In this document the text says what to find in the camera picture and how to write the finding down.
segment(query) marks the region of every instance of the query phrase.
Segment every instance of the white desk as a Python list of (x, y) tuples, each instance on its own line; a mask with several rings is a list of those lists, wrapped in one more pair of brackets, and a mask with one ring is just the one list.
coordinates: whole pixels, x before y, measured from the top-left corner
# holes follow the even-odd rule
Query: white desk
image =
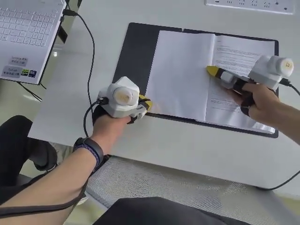
[[(208, 7), (203, 0), (84, 0), (79, 14), (96, 41), (91, 97), (111, 83), (130, 22), (277, 39), (280, 55), (296, 64), (292, 82), (300, 88), (299, 12), (299, 4), (289, 16)], [(90, 36), (76, 18), (30, 137), (73, 145), (84, 136), (91, 56)], [(281, 87), (280, 98), (300, 108), (293, 90)], [(300, 147), (283, 134), (274, 140), (153, 117), (128, 126), (112, 154), (265, 188), (300, 170)], [(299, 187), (300, 176), (280, 191), (300, 195)]]

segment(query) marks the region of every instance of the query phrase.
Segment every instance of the smartwatch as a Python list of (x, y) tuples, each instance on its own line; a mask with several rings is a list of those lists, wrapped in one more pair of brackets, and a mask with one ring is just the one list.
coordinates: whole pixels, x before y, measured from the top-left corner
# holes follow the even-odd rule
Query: smartwatch
[(98, 167), (101, 165), (101, 162), (104, 158), (103, 150), (102, 148), (92, 139), (90, 138), (78, 138), (77, 141), (74, 144), (73, 152), (76, 151), (79, 148), (84, 148), (89, 150), (93, 156), (96, 158), (96, 166), (93, 172), (95, 172)]

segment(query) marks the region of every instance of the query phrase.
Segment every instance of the white paper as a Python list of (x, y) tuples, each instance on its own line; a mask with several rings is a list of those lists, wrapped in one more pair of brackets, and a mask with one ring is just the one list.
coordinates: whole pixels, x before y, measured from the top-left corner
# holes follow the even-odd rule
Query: white paper
[(215, 35), (160, 31), (146, 96), (151, 112), (205, 120)]
[[(247, 76), (261, 55), (274, 55), (274, 42), (256, 41), (236, 37), (216, 38), (213, 64), (239, 75)], [(206, 121), (246, 130), (274, 133), (275, 129), (258, 123), (244, 115), (240, 107), (211, 79), (207, 102)]]

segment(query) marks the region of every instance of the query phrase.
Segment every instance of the electrical outlet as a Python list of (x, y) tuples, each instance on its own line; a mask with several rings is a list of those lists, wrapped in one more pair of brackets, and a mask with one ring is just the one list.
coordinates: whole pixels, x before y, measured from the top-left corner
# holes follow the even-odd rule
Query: electrical outlet
[(251, 9), (264, 12), (292, 15), (295, 12), (295, 0), (205, 0), (209, 6)]

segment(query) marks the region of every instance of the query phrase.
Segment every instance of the white laptop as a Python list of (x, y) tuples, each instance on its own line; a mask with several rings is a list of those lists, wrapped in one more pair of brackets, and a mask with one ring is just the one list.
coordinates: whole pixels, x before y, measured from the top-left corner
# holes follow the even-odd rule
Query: white laptop
[(64, 0), (0, 0), (0, 79), (39, 84)]

